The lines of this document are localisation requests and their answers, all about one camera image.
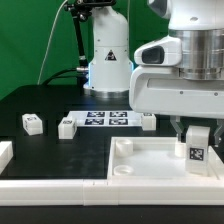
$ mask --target white box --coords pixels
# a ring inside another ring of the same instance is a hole
[[[24,114],[23,128],[29,135],[43,134],[43,123],[42,120],[36,114]]]
[[[141,122],[143,131],[156,130],[156,116],[154,114],[148,114],[148,113],[142,114]]]
[[[76,130],[76,120],[72,117],[64,117],[58,126],[58,137],[59,139],[73,139]]]
[[[0,142],[0,174],[13,157],[12,142]]]

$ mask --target green backdrop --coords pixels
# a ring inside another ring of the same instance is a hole
[[[0,1],[0,99],[19,86],[36,84],[52,24],[63,0]],[[167,34],[166,20],[147,6],[147,0],[130,0],[130,58],[144,43]],[[127,0],[117,0],[114,9],[127,17]],[[82,24],[85,51],[93,57],[91,19]],[[68,12],[61,11],[46,66],[45,80],[57,71],[78,64],[77,44]],[[71,80],[55,81],[61,84]]]

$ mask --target black cable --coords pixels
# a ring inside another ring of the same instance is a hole
[[[44,81],[42,83],[42,85],[47,86],[49,84],[49,82],[51,82],[54,79],[66,79],[66,78],[82,78],[83,76],[80,75],[67,75],[67,76],[58,76],[58,77],[51,77],[49,79],[47,79],[46,81]]]
[[[45,80],[42,85],[46,86],[48,85],[49,82],[51,82],[53,79],[57,79],[57,78],[70,78],[70,77],[76,77],[76,78],[85,78],[84,75],[75,75],[75,76],[61,76],[60,75],[63,75],[65,73],[68,73],[68,72],[74,72],[74,71],[77,71],[76,68],[70,68],[70,69],[64,69],[60,72],[57,72],[55,73],[54,75],[52,75],[50,78],[48,78],[47,80]]]
[[[52,75],[50,78],[52,78],[52,77],[57,77],[57,76],[59,76],[59,75],[62,75],[62,74],[68,73],[68,72],[76,72],[76,71],[77,71],[76,68],[64,69],[64,70],[62,70],[62,71],[60,71],[60,72],[55,73],[55,74]]]

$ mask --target small white block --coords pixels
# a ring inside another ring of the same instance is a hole
[[[209,127],[189,126],[186,135],[186,171],[208,175]]]
[[[73,139],[77,124],[72,117],[64,117],[58,126],[59,139]]]
[[[23,128],[29,135],[43,134],[43,123],[42,120],[36,114],[24,114]]]
[[[143,131],[156,130],[156,116],[154,114],[147,114],[147,113],[142,114],[141,123]]]
[[[0,142],[0,174],[13,157],[12,142]]]

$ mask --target black table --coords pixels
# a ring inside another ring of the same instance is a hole
[[[173,137],[169,118],[157,116],[157,130],[141,127],[78,128],[73,140],[58,140],[57,127],[69,111],[130,110],[128,99],[103,100],[82,95],[75,86],[24,86],[0,101],[0,141],[13,141],[14,158],[0,180],[105,179],[111,136]],[[28,136],[22,115],[36,113],[44,134]],[[186,119],[197,125],[215,121]],[[222,145],[216,152],[223,159]],[[1,207],[3,223],[222,223],[222,206],[48,206]]]

